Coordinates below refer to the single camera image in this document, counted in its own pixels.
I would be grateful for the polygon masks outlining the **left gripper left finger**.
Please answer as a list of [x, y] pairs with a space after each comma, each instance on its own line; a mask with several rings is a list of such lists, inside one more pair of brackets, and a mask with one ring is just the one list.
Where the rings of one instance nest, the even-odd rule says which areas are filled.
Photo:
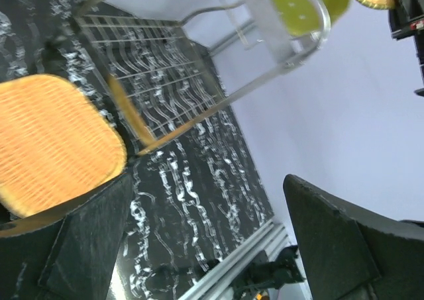
[[121, 174], [31, 217], [1, 225], [2, 299], [105, 299], [133, 197]]

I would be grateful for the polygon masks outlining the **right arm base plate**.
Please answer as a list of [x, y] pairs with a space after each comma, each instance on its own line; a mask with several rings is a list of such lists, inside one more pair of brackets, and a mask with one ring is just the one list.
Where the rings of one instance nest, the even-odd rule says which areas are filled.
[[248, 299], [267, 289], [281, 289], [284, 285], [303, 283], [305, 278], [296, 260], [298, 245], [283, 248], [274, 261], [269, 261], [264, 250], [233, 280], [234, 299]]

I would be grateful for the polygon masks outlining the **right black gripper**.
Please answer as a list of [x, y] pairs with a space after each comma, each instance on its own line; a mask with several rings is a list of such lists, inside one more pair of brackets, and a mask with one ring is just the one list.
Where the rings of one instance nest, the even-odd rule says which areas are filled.
[[423, 77], [423, 0], [395, 0], [388, 16], [393, 39], [413, 37]]

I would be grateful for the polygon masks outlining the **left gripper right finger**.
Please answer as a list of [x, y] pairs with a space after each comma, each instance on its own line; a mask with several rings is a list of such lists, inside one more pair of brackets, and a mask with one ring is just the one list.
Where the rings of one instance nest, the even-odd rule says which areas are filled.
[[314, 299], [423, 298], [423, 222], [384, 217], [296, 175], [283, 190]]

